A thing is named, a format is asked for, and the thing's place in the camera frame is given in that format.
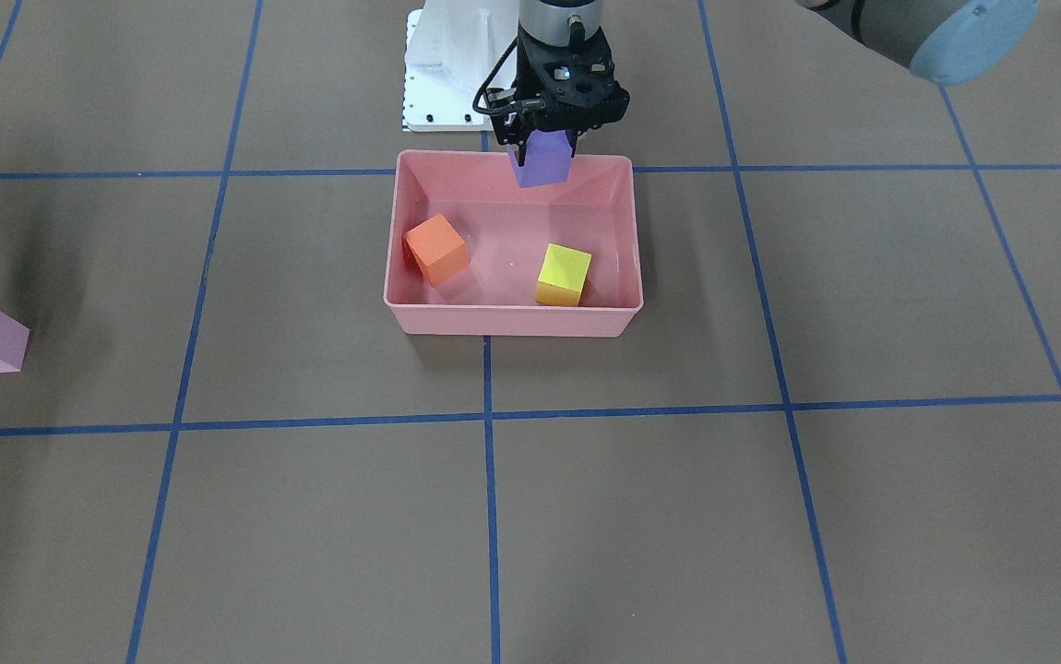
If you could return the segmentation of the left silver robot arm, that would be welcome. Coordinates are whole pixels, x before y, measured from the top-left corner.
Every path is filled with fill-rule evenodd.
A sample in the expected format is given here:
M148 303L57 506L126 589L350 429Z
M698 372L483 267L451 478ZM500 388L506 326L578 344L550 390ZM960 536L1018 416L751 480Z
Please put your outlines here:
M1021 41L1036 1L807 1L805 8L915 78L964 84ZM472 97L498 143L530 155L530 135L560 132L574 150L586 132L622 121L630 92L615 78L601 1L522 1L512 41Z

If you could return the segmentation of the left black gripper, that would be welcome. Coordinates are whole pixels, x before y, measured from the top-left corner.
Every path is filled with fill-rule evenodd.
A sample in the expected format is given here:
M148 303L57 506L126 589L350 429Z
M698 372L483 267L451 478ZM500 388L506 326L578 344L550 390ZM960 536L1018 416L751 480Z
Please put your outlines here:
M614 55L605 30L577 46L539 41L523 27L512 42L510 89L492 89L492 126L515 168L525 167L530 135L567 130L569 157L590 130L622 121L630 92L615 78Z

